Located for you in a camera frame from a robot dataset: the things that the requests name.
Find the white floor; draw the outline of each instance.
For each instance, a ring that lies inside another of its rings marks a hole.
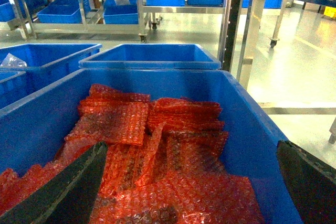
[[[152,43],[197,43],[217,55],[220,15],[163,14]],[[336,102],[336,22],[320,14],[287,9],[280,41],[269,47],[275,16],[261,22],[257,57],[248,92],[257,102]],[[24,43],[18,31],[1,32],[0,46]],[[238,36],[233,75],[242,36]],[[138,43],[138,36],[41,34],[35,42],[99,42],[103,50],[122,43]],[[287,137],[336,168],[336,145],[328,143],[334,115],[272,115]]]

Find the caster wheel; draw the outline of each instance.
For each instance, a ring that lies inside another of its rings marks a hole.
[[[277,45],[277,41],[276,40],[272,40],[271,41],[271,48],[274,48]]]
[[[147,36],[140,36],[141,43],[146,43],[147,42]]]

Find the metal rack shelf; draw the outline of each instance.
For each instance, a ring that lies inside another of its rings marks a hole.
[[[22,18],[22,13],[20,8],[18,8],[18,2],[16,0],[15,14],[16,19],[7,22],[5,24],[0,24],[0,29],[2,27],[15,29],[19,26],[22,32],[22,36],[28,39],[30,35],[36,37],[36,33],[89,33],[89,34],[136,34],[141,38],[141,42],[146,42],[146,26],[150,19],[150,14],[144,14],[143,12],[143,0],[138,0],[138,25],[109,25],[109,24],[98,24],[98,21],[103,18],[103,7],[100,9],[94,9],[89,14],[86,14],[83,7],[83,0],[78,0],[80,6],[80,12],[82,17],[82,24],[42,24],[39,22],[38,18],[32,22],[28,20],[31,33],[28,33],[26,27],[27,21]]]

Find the clear plastic bag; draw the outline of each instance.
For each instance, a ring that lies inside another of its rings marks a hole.
[[[130,0],[114,0],[115,5],[130,5]]]
[[[0,67],[26,68],[28,65],[20,58],[12,54],[7,54],[6,58],[1,62]]]

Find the yellow object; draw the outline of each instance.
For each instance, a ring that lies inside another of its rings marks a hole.
[[[331,18],[336,18],[336,8],[326,6],[323,14]]]

